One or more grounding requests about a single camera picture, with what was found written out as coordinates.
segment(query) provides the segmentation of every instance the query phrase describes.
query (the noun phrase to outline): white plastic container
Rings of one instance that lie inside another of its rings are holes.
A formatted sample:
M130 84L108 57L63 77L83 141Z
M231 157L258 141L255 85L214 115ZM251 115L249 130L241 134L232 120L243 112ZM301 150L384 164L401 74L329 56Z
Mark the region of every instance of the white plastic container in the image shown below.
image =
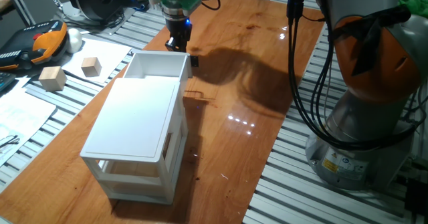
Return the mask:
M190 55L136 53L80 153L111 199L171 204L187 139Z

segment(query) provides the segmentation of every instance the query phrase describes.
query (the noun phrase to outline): paper sheet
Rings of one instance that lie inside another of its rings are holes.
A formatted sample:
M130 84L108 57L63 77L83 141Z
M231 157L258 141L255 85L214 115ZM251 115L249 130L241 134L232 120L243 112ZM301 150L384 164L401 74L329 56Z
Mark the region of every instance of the paper sheet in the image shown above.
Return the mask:
M19 138L18 144L0 149L0 166L40 129L55 109L53 104L26 94L25 88L10 91L0 98L0 145L11 139L6 138L8 136L18 135Z
M125 58L131 47L83 38L82 49L70 58L64 58L62 69L81 78L103 84L108 76ZM86 77L82 71L84 58L97 57L102 66L101 74L97 77Z

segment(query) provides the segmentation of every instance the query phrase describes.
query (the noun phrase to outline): wooden table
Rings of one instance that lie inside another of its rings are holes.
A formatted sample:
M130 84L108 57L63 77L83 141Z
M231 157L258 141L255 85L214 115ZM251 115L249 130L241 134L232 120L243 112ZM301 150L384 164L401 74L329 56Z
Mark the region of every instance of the wooden table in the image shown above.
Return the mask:
M184 98L189 136L173 205L109 200L80 158L111 82L1 193L1 216L13 223L242 222L292 102L286 5L221 0L219 11L200 7L191 21L188 51L200 67ZM300 21L299 76L322 26ZM165 50L168 38L164 28L145 49Z

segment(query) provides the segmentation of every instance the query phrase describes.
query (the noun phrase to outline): wooden cube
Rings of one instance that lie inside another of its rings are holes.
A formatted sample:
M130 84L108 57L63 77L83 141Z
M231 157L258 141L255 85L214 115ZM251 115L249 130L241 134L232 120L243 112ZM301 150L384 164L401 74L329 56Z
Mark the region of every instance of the wooden cube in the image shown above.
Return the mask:
M96 77L101 74L101 64L97 57L84 58L82 71L86 77Z
M59 66L43 68L39 77L43 89L48 92L63 90L66 80L66 74Z

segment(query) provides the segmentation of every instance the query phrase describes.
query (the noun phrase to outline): sticker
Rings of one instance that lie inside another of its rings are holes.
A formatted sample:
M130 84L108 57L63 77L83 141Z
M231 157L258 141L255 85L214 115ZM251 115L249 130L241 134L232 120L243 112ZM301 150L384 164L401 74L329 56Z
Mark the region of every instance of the sticker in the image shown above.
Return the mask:
M322 166L337 175L360 181L366 172L368 162L354 160L347 156L338 154L332 148L328 148Z

